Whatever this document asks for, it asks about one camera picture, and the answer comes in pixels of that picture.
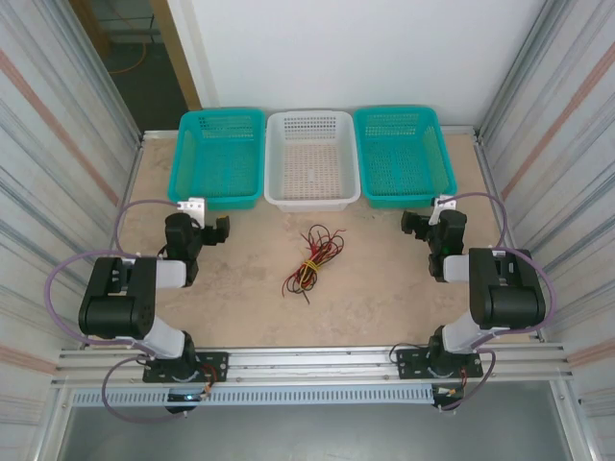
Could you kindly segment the teal plastic basket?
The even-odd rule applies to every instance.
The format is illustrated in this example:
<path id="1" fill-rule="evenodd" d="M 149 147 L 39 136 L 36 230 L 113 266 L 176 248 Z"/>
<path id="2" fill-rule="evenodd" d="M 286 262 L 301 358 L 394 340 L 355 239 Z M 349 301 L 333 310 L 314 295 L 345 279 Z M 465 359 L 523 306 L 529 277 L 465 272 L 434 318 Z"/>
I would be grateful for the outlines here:
<path id="1" fill-rule="evenodd" d="M 372 208 L 424 208 L 457 192 L 436 112 L 372 107 L 353 115 L 361 190 Z"/>
<path id="2" fill-rule="evenodd" d="M 260 109 L 185 113 L 167 188 L 173 202 L 204 198 L 211 210 L 253 208 L 263 191 L 265 114 Z"/>

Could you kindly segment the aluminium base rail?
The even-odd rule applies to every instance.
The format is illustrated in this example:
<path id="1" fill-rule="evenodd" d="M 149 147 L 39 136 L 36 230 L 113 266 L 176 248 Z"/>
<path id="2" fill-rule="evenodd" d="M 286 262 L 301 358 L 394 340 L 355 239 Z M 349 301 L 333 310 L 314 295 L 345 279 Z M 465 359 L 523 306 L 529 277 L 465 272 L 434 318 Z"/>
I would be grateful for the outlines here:
<path id="1" fill-rule="evenodd" d="M 568 381 L 572 369 L 560 344 L 499 341 L 487 346 L 496 354 L 480 354 L 484 370 L 495 367 L 495 382 Z M 249 385 L 344 385 L 381 384 L 399 380 L 388 346 L 333 348 L 244 348 L 229 349 L 227 363 L 217 372 L 226 386 Z M 102 383 L 109 368 L 132 358 L 134 351 L 98 348 L 64 351 L 53 374 L 54 388 L 94 387 Z"/>

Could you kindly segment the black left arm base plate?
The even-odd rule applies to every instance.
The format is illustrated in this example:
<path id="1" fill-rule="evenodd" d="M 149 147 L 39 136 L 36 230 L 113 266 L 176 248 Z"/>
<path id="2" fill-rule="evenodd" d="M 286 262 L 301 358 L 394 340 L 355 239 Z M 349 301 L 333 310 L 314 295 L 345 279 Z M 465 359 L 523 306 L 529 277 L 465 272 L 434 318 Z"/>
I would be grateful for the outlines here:
<path id="1" fill-rule="evenodd" d="M 196 352 L 193 357 L 154 359 L 143 371 L 145 383 L 225 382 L 229 370 L 227 352 Z"/>

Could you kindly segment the wooden furniture post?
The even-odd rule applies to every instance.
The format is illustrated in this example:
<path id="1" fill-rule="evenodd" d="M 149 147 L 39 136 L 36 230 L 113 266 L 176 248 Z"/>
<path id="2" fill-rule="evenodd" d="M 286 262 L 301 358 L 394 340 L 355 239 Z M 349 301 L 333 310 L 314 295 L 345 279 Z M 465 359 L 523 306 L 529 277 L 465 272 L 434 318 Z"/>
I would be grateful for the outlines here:
<path id="1" fill-rule="evenodd" d="M 68 1 L 96 52 L 101 59 L 106 59 L 111 52 L 111 40 L 98 20 L 92 7 L 91 0 Z"/>

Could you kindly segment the white plastic basket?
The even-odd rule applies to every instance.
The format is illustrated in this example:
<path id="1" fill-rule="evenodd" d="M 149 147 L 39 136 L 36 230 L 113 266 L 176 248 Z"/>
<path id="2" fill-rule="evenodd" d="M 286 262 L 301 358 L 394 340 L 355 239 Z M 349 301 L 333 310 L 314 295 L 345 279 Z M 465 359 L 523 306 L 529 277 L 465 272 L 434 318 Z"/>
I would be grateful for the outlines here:
<path id="1" fill-rule="evenodd" d="M 341 211 L 361 195 L 352 116 L 336 110 L 277 112 L 266 124 L 265 200 L 280 211 Z"/>

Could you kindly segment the wooden door frame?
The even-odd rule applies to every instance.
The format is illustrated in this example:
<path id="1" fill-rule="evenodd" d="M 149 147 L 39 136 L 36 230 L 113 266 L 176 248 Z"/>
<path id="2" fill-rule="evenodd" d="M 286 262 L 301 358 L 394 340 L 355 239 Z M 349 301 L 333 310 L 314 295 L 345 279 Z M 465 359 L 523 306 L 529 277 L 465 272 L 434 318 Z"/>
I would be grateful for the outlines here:
<path id="1" fill-rule="evenodd" d="M 189 110 L 199 110 L 201 104 L 168 0 L 148 0 L 160 28 L 160 34 L 178 84 Z"/>

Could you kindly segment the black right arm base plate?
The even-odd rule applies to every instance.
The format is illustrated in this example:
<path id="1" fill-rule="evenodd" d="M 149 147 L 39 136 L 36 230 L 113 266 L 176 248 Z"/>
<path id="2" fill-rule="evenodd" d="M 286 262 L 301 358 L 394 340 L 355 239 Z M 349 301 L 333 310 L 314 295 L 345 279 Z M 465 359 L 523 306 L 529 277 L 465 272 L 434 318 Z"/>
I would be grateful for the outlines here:
<path id="1" fill-rule="evenodd" d="M 400 379 L 462 379 L 482 377 L 483 368 L 477 354 L 433 352 L 429 348 L 396 351 Z"/>

